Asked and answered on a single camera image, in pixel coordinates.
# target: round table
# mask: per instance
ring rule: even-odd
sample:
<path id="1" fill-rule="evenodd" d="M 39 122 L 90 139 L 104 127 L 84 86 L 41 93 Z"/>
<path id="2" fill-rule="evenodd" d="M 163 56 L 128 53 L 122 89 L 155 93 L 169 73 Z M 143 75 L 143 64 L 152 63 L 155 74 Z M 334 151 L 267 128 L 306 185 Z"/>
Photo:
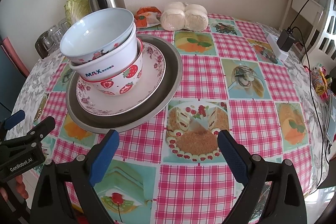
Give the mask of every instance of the round table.
<path id="1" fill-rule="evenodd" d="M 321 171 L 326 177 L 327 164 L 319 165 L 322 140 L 308 74 L 291 50 L 285 62 L 275 58 L 266 39 L 269 33 L 278 35 L 275 29 L 209 14 L 203 32 L 168 32 L 157 26 L 138 33 L 173 43 L 183 75 L 159 114 L 119 133 L 119 148 L 95 185 L 112 219 L 127 224 L 222 223 L 243 188 L 217 147 L 222 129 L 251 154 L 273 162 L 290 159 L 305 195 L 315 189 Z M 39 60 L 14 109 L 23 109 L 26 119 L 9 133 L 9 138 L 22 136 L 47 116 L 54 117 L 56 127 L 42 145 L 56 163 L 86 154 L 104 137 L 81 129 L 68 115 L 70 75 L 68 60 L 59 51 Z M 42 168 L 31 172 L 38 178 Z M 67 186 L 72 203 L 79 206 L 73 186 Z M 261 198 L 253 221 L 263 204 Z"/>

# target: orange snack package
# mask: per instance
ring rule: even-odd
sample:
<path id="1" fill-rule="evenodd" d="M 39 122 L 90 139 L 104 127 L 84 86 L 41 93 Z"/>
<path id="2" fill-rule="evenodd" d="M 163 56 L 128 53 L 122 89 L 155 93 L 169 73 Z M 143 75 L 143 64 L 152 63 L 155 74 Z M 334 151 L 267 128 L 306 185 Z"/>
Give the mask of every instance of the orange snack package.
<path id="1" fill-rule="evenodd" d="M 134 15 L 137 28 L 149 28 L 160 24 L 161 11 L 154 7 L 141 7 Z"/>

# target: snack package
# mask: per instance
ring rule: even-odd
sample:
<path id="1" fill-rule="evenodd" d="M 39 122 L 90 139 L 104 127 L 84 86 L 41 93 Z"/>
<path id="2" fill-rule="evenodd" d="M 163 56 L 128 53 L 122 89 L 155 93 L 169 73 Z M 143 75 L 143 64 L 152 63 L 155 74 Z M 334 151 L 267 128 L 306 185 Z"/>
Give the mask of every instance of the snack package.
<path id="1" fill-rule="evenodd" d="M 154 7 L 141 7 L 134 15 L 137 28 L 149 28 L 160 24 L 161 11 Z"/>
<path id="2" fill-rule="evenodd" d="M 311 71 L 311 82 L 317 95 L 321 96 L 327 90 L 326 80 L 321 67 L 314 67 Z"/>

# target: white bowl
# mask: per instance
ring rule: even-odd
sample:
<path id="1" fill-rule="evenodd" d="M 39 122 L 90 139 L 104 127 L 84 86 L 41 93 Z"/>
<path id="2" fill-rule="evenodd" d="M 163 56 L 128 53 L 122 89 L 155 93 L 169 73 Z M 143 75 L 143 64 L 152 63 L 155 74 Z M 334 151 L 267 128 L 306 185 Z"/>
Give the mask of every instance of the white bowl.
<path id="1" fill-rule="evenodd" d="M 124 71 L 111 78 L 100 81 L 89 81 L 82 77 L 82 79 L 90 83 L 96 89 L 108 95 L 121 95 L 128 92 L 140 80 L 142 75 L 142 41 L 137 38 L 138 56 L 134 63 L 130 64 Z"/>
<path id="2" fill-rule="evenodd" d="M 76 65 L 71 61 L 69 63 L 70 68 L 78 72 L 84 79 L 90 81 L 106 79 L 121 73 L 137 58 L 138 50 L 135 31 L 136 26 L 133 23 L 131 35 L 121 46 L 100 58 L 82 65 Z"/>
<path id="3" fill-rule="evenodd" d="M 76 64 L 84 64 L 119 47 L 133 28 L 133 14 L 123 8 L 93 12 L 72 25 L 59 48 Z"/>

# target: power adapter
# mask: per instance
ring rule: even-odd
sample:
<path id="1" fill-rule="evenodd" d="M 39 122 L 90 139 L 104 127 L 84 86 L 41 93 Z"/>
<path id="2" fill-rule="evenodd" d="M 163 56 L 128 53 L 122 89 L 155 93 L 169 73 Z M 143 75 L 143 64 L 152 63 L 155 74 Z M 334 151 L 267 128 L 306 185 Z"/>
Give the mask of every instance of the power adapter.
<path id="1" fill-rule="evenodd" d="M 295 37 L 292 36 L 292 33 L 293 30 L 290 28 L 288 28 L 287 30 L 283 29 L 278 38 L 277 44 L 279 48 L 284 52 L 288 52 L 291 46 L 296 41 Z"/>

